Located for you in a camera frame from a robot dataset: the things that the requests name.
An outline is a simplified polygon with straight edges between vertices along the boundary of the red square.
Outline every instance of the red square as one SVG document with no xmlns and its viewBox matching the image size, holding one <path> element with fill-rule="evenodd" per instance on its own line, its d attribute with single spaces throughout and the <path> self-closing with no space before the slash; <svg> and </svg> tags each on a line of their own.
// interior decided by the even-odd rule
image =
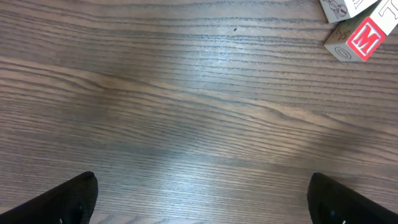
<svg viewBox="0 0 398 224">
<path fill-rule="evenodd" d="M 380 27 L 370 17 L 366 17 L 349 37 L 347 44 L 366 61 L 385 38 L 386 35 Z"/>
</svg>

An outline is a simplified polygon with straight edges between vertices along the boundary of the red letter m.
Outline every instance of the red letter m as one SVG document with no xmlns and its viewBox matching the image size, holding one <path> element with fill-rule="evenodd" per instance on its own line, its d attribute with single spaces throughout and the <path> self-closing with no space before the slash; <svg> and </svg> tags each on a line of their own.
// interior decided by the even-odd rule
<svg viewBox="0 0 398 224">
<path fill-rule="evenodd" d="M 361 51 L 364 55 L 367 55 L 369 49 L 373 47 L 374 43 L 380 39 L 381 37 L 375 32 L 370 24 L 366 24 L 360 35 L 357 36 L 353 42 L 359 51 Z"/>
</svg>

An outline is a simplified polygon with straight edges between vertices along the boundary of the wooden table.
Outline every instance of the wooden table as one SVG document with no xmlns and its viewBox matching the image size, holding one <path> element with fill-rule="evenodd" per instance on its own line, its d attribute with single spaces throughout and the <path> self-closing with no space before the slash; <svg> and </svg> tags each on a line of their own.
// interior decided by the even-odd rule
<svg viewBox="0 0 398 224">
<path fill-rule="evenodd" d="M 0 210 L 93 171 L 92 223 L 310 223 L 323 172 L 398 212 L 398 38 L 318 0 L 0 1 Z"/>
</svg>

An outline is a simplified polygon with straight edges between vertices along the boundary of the dark brown wood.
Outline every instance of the dark brown wood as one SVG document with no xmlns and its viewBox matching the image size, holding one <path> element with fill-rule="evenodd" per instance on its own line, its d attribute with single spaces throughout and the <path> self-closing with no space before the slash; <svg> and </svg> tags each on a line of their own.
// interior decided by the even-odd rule
<svg viewBox="0 0 398 224">
<path fill-rule="evenodd" d="M 91 170 L 92 223 L 310 223 L 323 172 L 398 212 L 396 31 L 318 1 L 0 1 L 0 211 Z"/>
</svg>

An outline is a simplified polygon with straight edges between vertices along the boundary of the black plastic part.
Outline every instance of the black plastic part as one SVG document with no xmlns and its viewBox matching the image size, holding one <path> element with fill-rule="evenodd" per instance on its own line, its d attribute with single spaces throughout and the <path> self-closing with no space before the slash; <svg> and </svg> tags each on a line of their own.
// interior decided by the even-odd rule
<svg viewBox="0 0 398 224">
<path fill-rule="evenodd" d="M 97 179 L 92 172 L 49 190 L 0 215 L 1 224 L 87 224 L 98 196 Z"/>
<path fill-rule="evenodd" d="M 308 187 L 313 224 L 397 224 L 398 215 L 321 173 Z"/>
</svg>

